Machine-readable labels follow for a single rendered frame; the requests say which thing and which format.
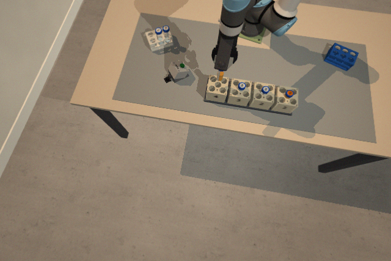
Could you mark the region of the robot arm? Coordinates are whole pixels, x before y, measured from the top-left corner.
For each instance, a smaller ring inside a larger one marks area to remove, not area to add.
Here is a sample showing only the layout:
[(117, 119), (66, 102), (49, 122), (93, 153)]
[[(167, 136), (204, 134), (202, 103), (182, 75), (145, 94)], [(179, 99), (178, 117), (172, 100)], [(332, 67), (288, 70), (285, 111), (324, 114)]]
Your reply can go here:
[[(280, 37), (298, 20), (297, 6), (302, 0), (222, 0), (220, 31), (227, 36), (239, 33), (255, 37), (264, 27)], [(242, 25), (242, 26), (241, 26)], [(236, 29), (235, 29), (236, 28)], [(214, 68), (227, 71), (233, 40), (221, 37)]]

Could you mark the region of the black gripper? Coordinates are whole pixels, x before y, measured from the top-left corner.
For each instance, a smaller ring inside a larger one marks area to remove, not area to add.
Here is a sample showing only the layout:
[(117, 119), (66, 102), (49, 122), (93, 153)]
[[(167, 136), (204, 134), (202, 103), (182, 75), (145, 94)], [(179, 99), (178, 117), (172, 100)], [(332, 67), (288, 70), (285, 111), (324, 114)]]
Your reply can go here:
[[(221, 34), (221, 35), (220, 35), (220, 34)], [(212, 54), (211, 54), (211, 57), (212, 57), (212, 59), (213, 59), (214, 64), (215, 64), (215, 61), (216, 61), (216, 56), (217, 56), (217, 51), (218, 51), (218, 48), (219, 48), (219, 42), (220, 42), (221, 36), (222, 36), (223, 38), (225, 38), (225, 39), (233, 40), (234, 38), (238, 37), (239, 34), (236, 35), (236, 36), (227, 36), (227, 35), (224, 35), (224, 34), (220, 31), (220, 29), (219, 29), (219, 36), (218, 36), (218, 40), (217, 40), (217, 45), (216, 45), (216, 48), (214, 48), (214, 49), (212, 50)], [(234, 39), (234, 41), (233, 41), (233, 46), (232, 46), (232, 51), (231, 51), (231, 55), (230, 55), (230, 60), (229, 60), (229, 63), (228, 63), (228, 68), (231, 67), (231, 66), (236, 62), (236, 60), (237, 60), (237, 58), (238, 58), (238, 51), (236, 51), (236, 50), (237, 50), (237, 48), (236, 48), (236, 46), (237, 46), (237, 41), (238, 41), (238, 38)], [(228, 69), (228, 68), (227, 68), (227, 69)]]

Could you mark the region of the grey bench mat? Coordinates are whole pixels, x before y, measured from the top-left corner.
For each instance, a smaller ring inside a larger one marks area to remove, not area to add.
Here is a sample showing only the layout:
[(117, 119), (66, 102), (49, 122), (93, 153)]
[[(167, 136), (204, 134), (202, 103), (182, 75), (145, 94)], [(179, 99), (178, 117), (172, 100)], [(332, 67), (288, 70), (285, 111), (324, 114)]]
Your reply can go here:
[[(163, 26), (174, 45), (152, 52), (145, 33)], [(218, 36), (219, 24), (141, 13), (112, 99), (376, 143), (366, 45), (272, 33), (270, 50), (237, 45), (224, 77), (298, 88), (288, 116), (204, 101)], [(324, 61), (334, 43), (359, 53), (348, 71)], [(189, 76), (167, 82), (175, 61)]]

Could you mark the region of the blue tube rack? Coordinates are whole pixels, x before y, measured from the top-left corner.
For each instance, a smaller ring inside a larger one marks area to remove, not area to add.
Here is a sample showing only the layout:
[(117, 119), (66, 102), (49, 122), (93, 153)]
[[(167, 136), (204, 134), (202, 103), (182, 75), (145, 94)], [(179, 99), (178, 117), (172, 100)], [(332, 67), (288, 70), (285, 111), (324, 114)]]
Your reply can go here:
[[(335, 48), (335, 46), (339, 46), (341, 49), (339, 50)], [(342, 51), (343, 49), (348, 50), (348, 53)], [(356, 55), (355, 56), (351, 55), (350, 54), (351, 52), (354, 52)], [(331, 46), (331, 48), (326, 54), (324, 61), (340, 69), (348, 71), (355, 64), (358, 54), (359, 54), (358, 52), (353, 51), (349, 48), (346, 48), (336, 43)]]

